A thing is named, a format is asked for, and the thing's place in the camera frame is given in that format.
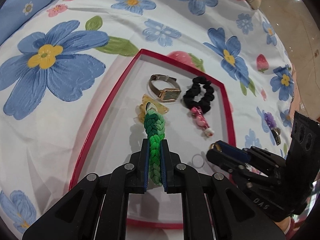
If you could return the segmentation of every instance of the blue pillow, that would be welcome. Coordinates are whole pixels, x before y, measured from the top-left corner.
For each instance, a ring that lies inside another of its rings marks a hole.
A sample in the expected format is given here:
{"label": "blue pillow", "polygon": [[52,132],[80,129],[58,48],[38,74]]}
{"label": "blue pillow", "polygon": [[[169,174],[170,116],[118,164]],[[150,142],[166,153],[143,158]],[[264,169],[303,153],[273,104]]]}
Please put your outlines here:
{"label": "blue pillow", "polygon": [[0,9],[0,45],[52,0],[6,0]]}

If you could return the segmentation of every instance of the braided cord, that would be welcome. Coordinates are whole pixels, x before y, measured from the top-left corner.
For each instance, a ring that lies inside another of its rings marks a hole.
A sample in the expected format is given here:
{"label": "braided cord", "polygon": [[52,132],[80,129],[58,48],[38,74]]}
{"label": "braided cord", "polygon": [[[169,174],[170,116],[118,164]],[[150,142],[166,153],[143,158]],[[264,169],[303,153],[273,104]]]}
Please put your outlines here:
{"label": "braided cord", "polygon": [[165,119],[156,110],[148,110],[144,118],[144,128],[150,141],[149,177],[154,184],[161,186],[160,141],[164,138]]}

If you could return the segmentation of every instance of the metal screw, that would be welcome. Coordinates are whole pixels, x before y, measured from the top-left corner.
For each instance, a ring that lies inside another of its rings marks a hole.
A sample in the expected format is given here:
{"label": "metal screw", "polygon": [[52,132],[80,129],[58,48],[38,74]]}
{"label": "metal screw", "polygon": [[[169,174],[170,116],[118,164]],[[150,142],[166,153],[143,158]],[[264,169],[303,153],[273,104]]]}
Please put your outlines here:
{"label": "metal screw", "polygon": [[88,181],[93,181],[93,180],[95,180],[96,178],[97,178],[97,175],[94,174],[94,173],[90,173],[90,174],[87,175],[87,180],[88,180]]}
{"label": "metal screw", "polygon": [[127,164],[124,166],[124,168],[125,168],[126,170],[132,170],[132,169],[134,168],[134,165],[133,165],[132,163],[127,163]]}
{"label": "metal screw", "polygon": [[183,171],[186,169],[187,166],[184,163],[179,163],[179,164],[177,164],[176,167],[178,170]]}
{"label": "metal screw", "polygon": [[224,178],[223,174],[220,172],[217,172],[214,174],[214,178],[217,180],[222,180]]}

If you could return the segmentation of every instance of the tiled floor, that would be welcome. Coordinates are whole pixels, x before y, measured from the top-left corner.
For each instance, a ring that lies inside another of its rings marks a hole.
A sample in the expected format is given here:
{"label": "tiled floor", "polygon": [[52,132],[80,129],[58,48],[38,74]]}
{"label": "tiled floor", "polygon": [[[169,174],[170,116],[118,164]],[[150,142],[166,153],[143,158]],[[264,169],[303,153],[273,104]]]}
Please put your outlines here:
{"label": "tiled floor", "polygon": [[307,114],[320,117],[320,31],[300,0],[262,0],[267,16],[297,71],[297,83]]}

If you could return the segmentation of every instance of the blue gripper pad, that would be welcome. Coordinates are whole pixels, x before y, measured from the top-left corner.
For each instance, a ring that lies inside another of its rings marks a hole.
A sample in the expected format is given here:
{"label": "blue gripper pad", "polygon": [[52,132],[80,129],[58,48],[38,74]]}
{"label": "blue gripper pad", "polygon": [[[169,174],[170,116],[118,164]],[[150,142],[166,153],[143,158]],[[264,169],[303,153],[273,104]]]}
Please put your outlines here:
{"label": "blue gripper pad", "polygon": [[147,187],[148,187],[149,159],[150,159],[150,141],[148,139],[147,152],[146,152],[146,162],[144,164],[144,184],[143,184],[144,192],[147,191]]}
{"label": "blue gripper pad", "polygon": [[164,188],[164,192],[167,192],[168,190],[167,169],[165,167],[165,159],[163,154],[162,142],[160,142],[160,167],[161,167],[162,185]]}
{"label": "blue gripper pad", "polygon": [[228,145],[222,141],[219,141],[217,142],[218,145],[221,147],[221,150],[229,155],[230,157],[238,160],[238,161],[241,161],[243,163],[249,163],[250,160],[251,160],[251,156],[244,153],[242,150],[238,149],[238,148],[235,148],[231,145]]}

